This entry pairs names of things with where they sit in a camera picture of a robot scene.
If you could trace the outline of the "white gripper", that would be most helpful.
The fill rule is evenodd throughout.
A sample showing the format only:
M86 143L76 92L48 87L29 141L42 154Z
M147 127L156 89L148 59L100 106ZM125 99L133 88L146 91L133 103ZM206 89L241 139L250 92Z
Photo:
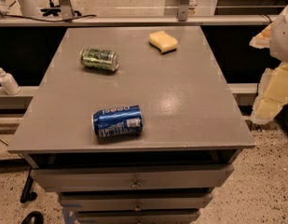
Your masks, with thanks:
M275 68L267 68L261 76L250 120L265 125L288 105L288 5L274 21L254 36L249 45L256 49L270 49L270 55L281 61Z

